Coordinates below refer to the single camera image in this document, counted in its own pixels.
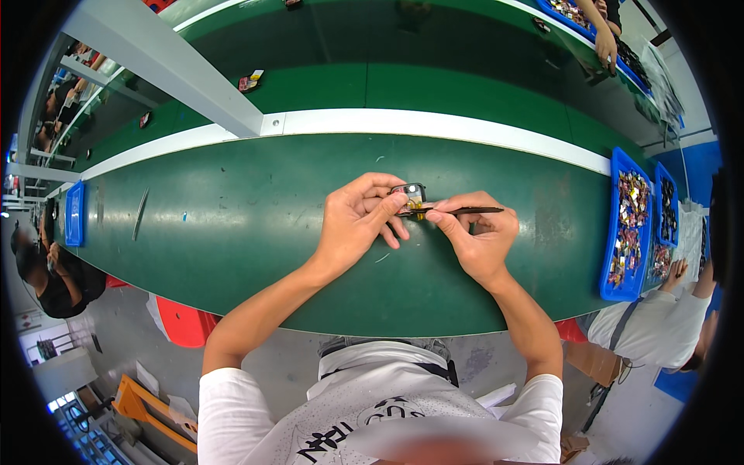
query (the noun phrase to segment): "white t-shirt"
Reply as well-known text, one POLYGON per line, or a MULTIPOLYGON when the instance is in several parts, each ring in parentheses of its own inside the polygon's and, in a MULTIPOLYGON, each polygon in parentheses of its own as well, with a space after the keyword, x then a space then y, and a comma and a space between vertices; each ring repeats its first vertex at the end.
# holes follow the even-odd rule
MULTIPOLYGON (((384 417, 473 416, 493 418, 470 396, 414 363, 440 356, 395 341, 373 341, 321 359, 307 403, 274 423, 256 381, 245 371, 221 368, 199 382, 200 465, 366 465, 376 462, 347 448, 346 435, 384 417)), ((525 384, 501 417, 539 437, 535 449, 515 461, 560 461, 563 384, 542 374, 525 384)))
MULTIPOLYGON (((669 292, 649 292, 628 318, 614 352, 637 365, 680 368, 687 363, 711 303, 711 298, 691 294, 695 284, 688 284, 679 300, 669 292)), ((609 348, 612 333, 629 305, 620 302, 600 310, 589 327, 589 341, 609 348)))

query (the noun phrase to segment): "blue tray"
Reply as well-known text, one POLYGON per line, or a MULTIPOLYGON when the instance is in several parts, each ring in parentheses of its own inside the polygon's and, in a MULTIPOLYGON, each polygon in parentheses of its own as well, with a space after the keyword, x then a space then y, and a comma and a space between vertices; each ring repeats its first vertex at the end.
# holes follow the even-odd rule
POLYGON ((591 43, 594 43, 594 36, 597 35, 597 29, 594 28, 594 25, 589 25, 589 31, 582 28, 575 22, 571 21, 570 19, 563 16, 561 13, 558 13, 557 11, 553 10, 553 6, 548 0, 536 0, 537 4, 542 9, 542 12, 546 15, 562 22, 563 24, 569 26, 574 31, 578 32, 582 36, 586 37, 587 39, 591 40, 591 43))
POLYGON ((65 199, 65 244, 80 247, 83 244, 83 215, 86 187, 82 181, 67 190, 65 199))
POLYGON ((656 177, 656 183, 654 184, 654 194, 656 195, 656 211, 654 212, 658 216, 658 221, 656 225, 656 237, 658 238, 658 241, 660 244, 664 244, 666 246, 670 247, 676 247, 679 245, 679 197, 677 196, 677 183, 674 182, 674 179, 672 178, 672 175, 669 174, 669 171, 667 171, 666 168, 664 168, 664 165, 661 163, 657 163, 656 170, 655 170, 655 177, 656 177), (664 240, 661 238, 661 179, 666 178, 669 179, 672 182, 672 185, 674 186, 674 195, 672 195, 672 207, 674 210, 674 216, 675 220, 677 221, 677 231, 674 234, 673 241, 664 240))
POLYGON ((649 217, 646 222, 638 228, 639 235, 641 237, 641 259, 639 260, 638 266, 634 272, 626 272, 625 281, 615 287, 614 284, 608 283, 609 279, 609 268, 612 264, 612 257, 615 254, 615 238, 618 236, 618 229, 620 228, 620 220, 618 214, 620 212, 620 206, 618 199, 620 198, 620 190, 618 189, 619 172, 622 170, 627 172, 633 169, 636 173, 639 173, 646 179, 646 182, 651 185, 649 177, 644 173, 641 167, 638 166, 620 147, 615 147, 612 150, 612 160, 610 161, 610 176, 612 177, 612 190, 610 193, 610 209, 609 209, 609 233, 607 235, 607 248, 605 250, 605 260, 602 266, 602 272, 600 273, 600 295, 606 301, 626 301, 632 302, 638 298, 641 294, 641 288, 644 284, 646 277, 646 265, 648 262, 649 245, 651 243, 651 236, 653 235, 652 230, 652 216, 653 208, 651 205, 647 205, 649 217))
MULTIPOLYGON (((571 21, 570 19, 566 18, 562 14, 560 14, 557 11, 553 10, 553 7, 552 7, 551 3, 549 2, 549 0, 536 0, 536 1, 537 1, 537 4, 542 9, 542 12, 543 13, 545 13, 545 14, 549 15, 551 18, 554 18, 557 21, 562 22, 563 24, 569 26, 574 31, 578 32, 582 36, 584 36, 587 39, 589 39, 591 41, 591 43, 594 43, 595 42, 595 40, 596 40, 595 37, 597 36, 597 29, 594 27, 594 25, 591 25, 589 27, 589 31, 588 31, 588 30, 582 28, 581 26, 579 26, 578 24, 576 24, 575 22, 571 21)), ((641 91, 643 91, 644 94, 653 96, 653 92, 651 92, 651 89, 649 89, 648 87, 646 87, 646 84, 644 84, 642 80, 638 79, 638 76, 636 76, 635 73, 633 71, 631 71, 630 68, 628 68, 628 65, 626 65, 623 62, 623 60, 620 59, 620 57, 618 57, 617 61, 615 62, 615 65, 618 68, 620 68, 621 70, 623 70, 623 72, 625 74, 627 74, 627 76, 630 78, 631 81, 633 81, 634 83, 638 84, 638 87, 641 88, 641 91)))

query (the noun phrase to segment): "tweezers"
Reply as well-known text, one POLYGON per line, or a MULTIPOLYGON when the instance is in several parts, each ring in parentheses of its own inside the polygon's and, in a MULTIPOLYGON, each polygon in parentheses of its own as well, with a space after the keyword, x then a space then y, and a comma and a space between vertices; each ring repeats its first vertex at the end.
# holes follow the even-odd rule
MULTIPOLYGON (((410 211, 406 211, 405 213, 400 214, 401 216, 409 216, 409 215, 415 215, 415 214, 424 214, 429 210, 433 210, 432 207, 426 207, 426 208, 412 208, 410 211)), ((461 215, 461 214, 467 214, 467 213, 498 213, 500 211, 504 211, 503 208, 498 207, 462 207, 458 208, 457 210, 448 211, 447 213, 451 215, 461 215)))

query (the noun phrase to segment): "man's left hand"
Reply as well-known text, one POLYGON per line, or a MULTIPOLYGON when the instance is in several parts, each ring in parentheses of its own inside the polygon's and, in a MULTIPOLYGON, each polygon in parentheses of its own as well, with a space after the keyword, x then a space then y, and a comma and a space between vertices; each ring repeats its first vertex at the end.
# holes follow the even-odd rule
POLYGON ((602 15, 602 19, 607 21, 607 3, 605 3, 605 0, 597 0, 594 3, 594 6, 597 7, 597 9, 600 12, 600 15, 602 15))
POLYGON ((49 254, 47 255, 47 260, 51 260, 52 266, 54 267, 55 271, 59 271, 62 268, 62 265, 60 264, 60 245, 57 243, 53 243, 51 247, 49 248, 49 254))
POLYGON ((388 195, 391 187, 403 185, 401 178, 385 173, 366 173, 326 197, 323 229, 318 249, 310 258, 328 280, 343 275, 362 258, 381 235, 392 248, 410 235, 395 213, 406 204, 404 193, 388 195))

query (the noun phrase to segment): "red stool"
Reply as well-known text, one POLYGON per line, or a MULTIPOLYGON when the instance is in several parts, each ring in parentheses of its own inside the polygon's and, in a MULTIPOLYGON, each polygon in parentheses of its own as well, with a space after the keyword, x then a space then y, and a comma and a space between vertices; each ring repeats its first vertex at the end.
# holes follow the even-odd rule
POLYGON ((576 323, 575 318, 568 320, 556 321, 556 328, 558 328, 558 335, 564 341, 571 342, 589 342, 589 340, 581 332, 579 325, 576 323))
POLYGON ((157 297, 158 311, 171 342, 181 347, 204 347, 219 321, 217 315, 157 297))
POLYGON ((114 278, 111 275, 106 275, 106 288, 109 287, 132 287, 131 284, 123 282, 121 279, 114 278))

